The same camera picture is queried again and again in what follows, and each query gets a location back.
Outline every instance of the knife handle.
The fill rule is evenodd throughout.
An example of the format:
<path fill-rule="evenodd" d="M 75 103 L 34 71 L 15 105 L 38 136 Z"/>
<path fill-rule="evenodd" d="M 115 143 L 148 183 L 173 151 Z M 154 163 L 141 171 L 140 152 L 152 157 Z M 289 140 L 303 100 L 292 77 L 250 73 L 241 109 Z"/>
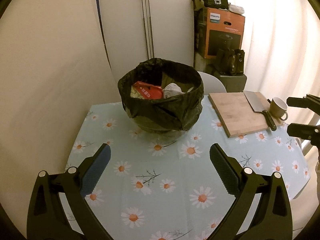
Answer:
<path fill-rule="evenodd" d="M 276 126 L 275 122 L 273 121 L 269 112 L 267 110 L 263 110 L 262 114 L 264 115 L 264 117 L 267 121 L 267 125 L 270 127 L 271 131 L 277 130 L 277 126 Z"/>

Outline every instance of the cardboard box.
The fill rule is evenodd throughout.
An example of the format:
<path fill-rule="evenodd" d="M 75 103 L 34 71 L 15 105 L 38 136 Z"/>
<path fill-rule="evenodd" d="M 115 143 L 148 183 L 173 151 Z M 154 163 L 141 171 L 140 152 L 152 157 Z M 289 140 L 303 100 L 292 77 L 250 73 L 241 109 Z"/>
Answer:
<path fill-rule="evenodd" d="M 197 17 L 195 49 L 206 59 L 214 59 L 218 49 L 241 49 L 245 17 L 232 12 L 203 8 Z"/>

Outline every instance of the philips logo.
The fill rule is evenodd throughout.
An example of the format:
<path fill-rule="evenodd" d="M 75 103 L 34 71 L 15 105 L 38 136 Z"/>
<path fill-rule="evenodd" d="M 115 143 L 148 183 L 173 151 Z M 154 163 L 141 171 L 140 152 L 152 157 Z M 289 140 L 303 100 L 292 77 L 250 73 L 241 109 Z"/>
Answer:
<path fill-rule="evenodd" d="M 214 20 L 220 20 L 220 14 L 217 13 L 210 13 L 210 19 L 214 19 Z"/>

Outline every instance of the cleaver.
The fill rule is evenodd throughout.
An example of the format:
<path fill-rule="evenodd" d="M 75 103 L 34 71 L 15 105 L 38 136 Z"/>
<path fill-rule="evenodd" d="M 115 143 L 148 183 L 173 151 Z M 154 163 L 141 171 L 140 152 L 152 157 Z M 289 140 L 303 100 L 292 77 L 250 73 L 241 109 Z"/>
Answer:
<path fill-rule="evenodd" d="M 251 91 L 243 91 L 245 97 L 247 98 L 251 108 L 254 112 L 260 112 L 264 115 L 267 125 L 270 127 L 272 131 L 277 130 L 277 126 L 275 122 L 273 121 L 271 115 L 269 112 L 263 107 L 261 101 L 257 97 L 257 95 L 254 92 Z"/>

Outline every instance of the white wardrobe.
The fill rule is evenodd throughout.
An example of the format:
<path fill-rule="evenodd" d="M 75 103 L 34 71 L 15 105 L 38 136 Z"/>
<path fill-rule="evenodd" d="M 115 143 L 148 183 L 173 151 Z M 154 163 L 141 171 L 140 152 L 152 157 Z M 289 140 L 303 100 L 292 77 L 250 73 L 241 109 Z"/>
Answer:
<path fill-rule="evenodd" d="M 153 57 L 193 66 L 191 0 L 100 0 L 100 12 L 116 82 Z"/>

